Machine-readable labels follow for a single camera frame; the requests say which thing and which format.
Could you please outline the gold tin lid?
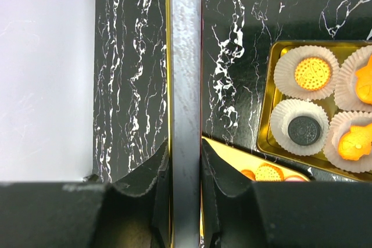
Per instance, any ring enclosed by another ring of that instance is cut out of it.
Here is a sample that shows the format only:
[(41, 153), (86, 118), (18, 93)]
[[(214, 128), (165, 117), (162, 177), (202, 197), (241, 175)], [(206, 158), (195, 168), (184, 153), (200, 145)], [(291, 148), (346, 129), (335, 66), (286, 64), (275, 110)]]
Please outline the gold tin lid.
[(173, 246), (199, 246), (201, 0), (167, 0)]

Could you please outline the white paper cup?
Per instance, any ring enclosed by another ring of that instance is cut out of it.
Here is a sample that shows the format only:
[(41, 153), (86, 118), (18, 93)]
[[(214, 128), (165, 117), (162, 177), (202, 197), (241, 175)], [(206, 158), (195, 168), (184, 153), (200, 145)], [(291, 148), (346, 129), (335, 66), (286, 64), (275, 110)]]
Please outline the white paper cup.
[(343, 62), (336, 78), (334, 92), (335, 103), (341, 110), (371, 112), (371, 105), (360, 100), (355, 90), (356, 70), (367, 65), (370, 55), (371, 45), (364, 46), (354, 51)]
[[(289, 138), (288, 124), (298, 116), (312, 117), (320, 124), (321, 136), (314, 144), (300, 146)], [(278, 103), (273, 109), (270, 116), (270, 129), (276, 142), (287, 152), (298, 156), (311, 156), (322, 150), (329, 130), (329, 120), (321, 106), (305, 100), (287, 99)]]
[(371, 124), (371, 113), (340, 112), (335, 114), (330, 122), (327, 140), (324, 145), (324, 155), (334, 166), (349, 172), (371, 171), (371, 153), (358, 161), (345, 160), (338, 153), (340, 138), (349, 131), (351, 125), (365, 126)]
[[(295, 81), (294, 72), (297, 65), (306, 58), (318, 57), (331, 67), (331, 78), (328, 84), (317, 91), (302, 89)], [(274, 83), (284, 95), (303, 100), (320, 100), (329, 97), (335, 89), (336, 77), (340, 67), (332, 51), (323, 46), (299, 46), (281, 56), (274, 69)]]

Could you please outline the orange fish cookie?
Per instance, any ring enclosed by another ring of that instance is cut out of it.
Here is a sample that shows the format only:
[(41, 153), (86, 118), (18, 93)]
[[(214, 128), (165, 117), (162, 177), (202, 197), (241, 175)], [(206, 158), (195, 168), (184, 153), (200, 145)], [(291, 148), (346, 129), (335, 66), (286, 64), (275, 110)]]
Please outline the orange fish cookie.
[(364, 103), (371, 104), (371, 56), (367, 64), (355, 72), (355, 92)]
[(371, 153), (371, 124), (351, 125), (338, 142), (338, 153), (345, 160), (358, 161)]

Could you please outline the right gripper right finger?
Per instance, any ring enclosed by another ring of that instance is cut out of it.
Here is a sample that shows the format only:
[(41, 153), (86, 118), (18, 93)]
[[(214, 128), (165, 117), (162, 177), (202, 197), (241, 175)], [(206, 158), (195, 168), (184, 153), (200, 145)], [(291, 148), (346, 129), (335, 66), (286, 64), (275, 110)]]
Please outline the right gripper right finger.
[(206, 247), (370, 247), (371, 184), (254, 182), (202, 143)]

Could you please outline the yellow plastic tray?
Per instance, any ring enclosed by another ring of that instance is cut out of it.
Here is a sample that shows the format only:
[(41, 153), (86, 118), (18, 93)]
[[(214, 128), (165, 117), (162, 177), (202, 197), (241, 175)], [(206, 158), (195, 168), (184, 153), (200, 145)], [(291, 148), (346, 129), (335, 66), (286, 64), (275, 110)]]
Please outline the yellow plastic tray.
[(271, 164), (282, 170), (284, 179), (305, 175), (207, 138), (202, 140), (201, 163), (205, 247), (319, 247), (307, 219), (291, 213), (296, 195), (280, 190), (301, 182), (252, 181), (241, 170), (255, 173), (262, 164)]

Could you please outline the round dotted biscuit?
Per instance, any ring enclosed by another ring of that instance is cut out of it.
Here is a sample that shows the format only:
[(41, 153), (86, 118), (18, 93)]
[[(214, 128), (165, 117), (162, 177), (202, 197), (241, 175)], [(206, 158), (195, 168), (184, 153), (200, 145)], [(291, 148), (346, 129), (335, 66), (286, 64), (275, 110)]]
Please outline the round dotted biscuit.
[(282, 170), (271, 164), (262, 164), (255, 171), (255, 180), (257, 181), (283, 181), (284, 174)]
[(317, 91), (328, 84), (331, 78), (331, 67), (321, 58), (309, 57), (297, 65), (294, 77), (302, 89)]

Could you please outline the black sandwich cookie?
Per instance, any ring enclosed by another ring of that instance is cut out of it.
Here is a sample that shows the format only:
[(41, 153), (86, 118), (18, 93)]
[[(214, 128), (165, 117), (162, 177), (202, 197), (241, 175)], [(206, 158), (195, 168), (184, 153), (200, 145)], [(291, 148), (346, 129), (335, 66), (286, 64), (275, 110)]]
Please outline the black sandwich cookie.
[(289, 138), (297, 145), (309, 146), (321, 136), (320, 124), (312, 117), (298, 116), (293, 118), (287, 128)]

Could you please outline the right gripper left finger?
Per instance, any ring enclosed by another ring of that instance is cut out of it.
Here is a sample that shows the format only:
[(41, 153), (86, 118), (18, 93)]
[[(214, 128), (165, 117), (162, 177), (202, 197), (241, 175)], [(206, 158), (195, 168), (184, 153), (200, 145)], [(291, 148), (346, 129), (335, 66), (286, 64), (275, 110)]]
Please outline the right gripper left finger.
[(114, 183), (1, 184), (2, 247), (169, 247), (168, 143)]

